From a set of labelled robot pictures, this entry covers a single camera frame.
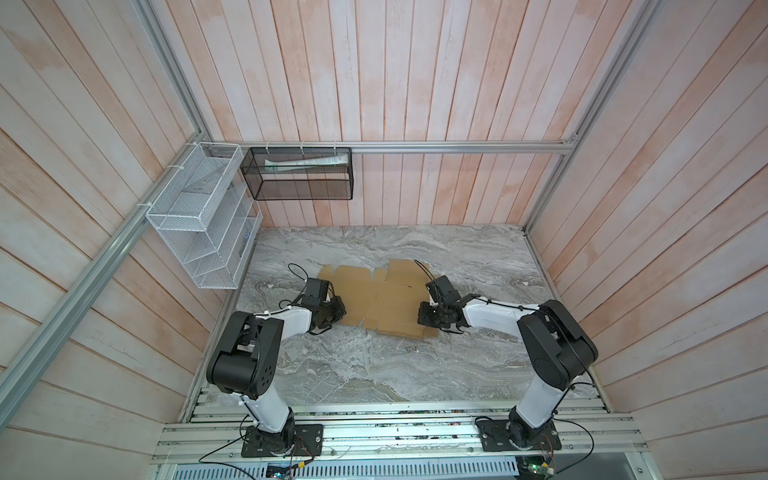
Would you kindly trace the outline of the brown cardboard box sheet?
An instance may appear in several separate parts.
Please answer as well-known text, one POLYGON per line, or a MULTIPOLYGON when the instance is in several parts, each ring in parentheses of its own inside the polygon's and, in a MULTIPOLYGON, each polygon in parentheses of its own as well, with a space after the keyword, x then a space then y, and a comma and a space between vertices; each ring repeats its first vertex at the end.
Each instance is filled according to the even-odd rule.
POLYGON ((439 330, 418 323, 419 308, 430 300, 429 277, 413 260, 392 259, 386 269, 325 265, 318 277, 333 284, 342 299, 345 326, 379 334, 424 340, 439 330))

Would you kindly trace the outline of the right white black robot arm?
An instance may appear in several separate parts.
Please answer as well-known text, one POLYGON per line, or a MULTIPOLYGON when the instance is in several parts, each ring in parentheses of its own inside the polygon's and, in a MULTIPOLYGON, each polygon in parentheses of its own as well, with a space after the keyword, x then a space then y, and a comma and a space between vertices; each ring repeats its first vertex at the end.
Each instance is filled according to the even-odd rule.
POLYGON ((574 380, 598 359, 598 349, 558 300, 538 305, 510 304, 478 294, 459 295, 450 280, 426 284, 429 299, 421 303, 418 323, 445 333, 483 328, 522 340, 535 376, 506 419, 474 420, 485 452, 526 451, 542 446, 561 448, 554 416, 574 380))

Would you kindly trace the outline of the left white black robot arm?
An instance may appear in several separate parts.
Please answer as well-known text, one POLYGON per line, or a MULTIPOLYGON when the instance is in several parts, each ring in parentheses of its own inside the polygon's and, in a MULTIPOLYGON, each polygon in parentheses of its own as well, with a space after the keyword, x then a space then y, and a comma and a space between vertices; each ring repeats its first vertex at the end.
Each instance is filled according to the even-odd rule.
POLYGON ((272 386, 284 340, 321 335, 346 314, 340 296, 328 280, 309 278, 294 302, 276 311, 231 314, 206 367, 206 380, 235 396, 254 426, 245 440, 273 454, 294 445, 292 409, 272 386))

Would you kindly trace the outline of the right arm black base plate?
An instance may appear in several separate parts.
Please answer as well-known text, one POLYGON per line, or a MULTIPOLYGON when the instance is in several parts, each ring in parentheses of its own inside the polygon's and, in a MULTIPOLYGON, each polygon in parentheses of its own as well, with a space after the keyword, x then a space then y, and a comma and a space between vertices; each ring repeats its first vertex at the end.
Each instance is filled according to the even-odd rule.
POLYGON ((474 426, 485 452, 550 452, 562 449, 560 436, 552 419, 541 427, 530 428, 523 421, 495 420, 480 416, 474 419, 474 426))

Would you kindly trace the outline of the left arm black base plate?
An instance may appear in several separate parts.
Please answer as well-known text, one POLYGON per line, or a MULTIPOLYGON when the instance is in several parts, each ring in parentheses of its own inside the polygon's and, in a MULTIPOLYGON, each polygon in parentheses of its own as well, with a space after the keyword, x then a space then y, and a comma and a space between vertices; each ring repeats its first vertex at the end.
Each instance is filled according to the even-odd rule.
POLYGON ((278 433, 268 433, 250 426, 245 431, 241 456, 243 458, 290 455, 316 457, 321 455, 323 437, 322 424, 288 425, 278 433))

